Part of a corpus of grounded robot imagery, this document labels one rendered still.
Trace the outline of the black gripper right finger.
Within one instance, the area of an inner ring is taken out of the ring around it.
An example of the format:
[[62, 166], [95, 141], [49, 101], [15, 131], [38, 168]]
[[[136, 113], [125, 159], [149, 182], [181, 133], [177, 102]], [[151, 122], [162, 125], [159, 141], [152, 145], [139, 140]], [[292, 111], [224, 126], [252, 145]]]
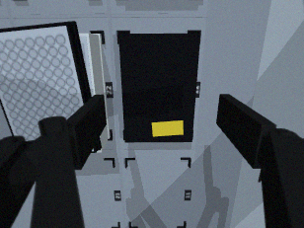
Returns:
[[304, 228], [304, 138], [229, 94], [216, 124], [253, 169], [261, 169], [266, 228]]

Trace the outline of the grey deck plate with bays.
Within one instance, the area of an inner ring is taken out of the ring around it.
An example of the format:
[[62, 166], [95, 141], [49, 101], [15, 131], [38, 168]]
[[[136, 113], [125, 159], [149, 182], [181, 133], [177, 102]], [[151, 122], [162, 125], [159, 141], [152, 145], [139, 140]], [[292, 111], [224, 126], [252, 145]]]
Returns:
[[[216, 124], [220, 94], [229, 94], [249, 108], [260, 68], [271, 0], [208, 0], [206, 14], [8, 14], [0, 19], [108, 18], [114, 87], [114, 112], [122, 204], [124, 195], [120, 150], [195, 149], [189, 228], [230, 228], [243, 156]], [[120, 147], [114, 68], [112, 18], [206, 18], [195, 147]]]

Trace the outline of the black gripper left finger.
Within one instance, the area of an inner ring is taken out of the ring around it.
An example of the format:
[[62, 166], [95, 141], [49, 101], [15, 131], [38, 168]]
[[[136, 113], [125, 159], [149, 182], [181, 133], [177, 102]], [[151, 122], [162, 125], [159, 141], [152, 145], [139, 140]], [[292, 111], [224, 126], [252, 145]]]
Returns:
[[106, 125], [104, 95], [94, 95], [67, 120], [40, 120], [36, 140], [0, 139], [0, 228], [13, 226], [35, 183], [30, 228], [85, 228], [75, 170]]

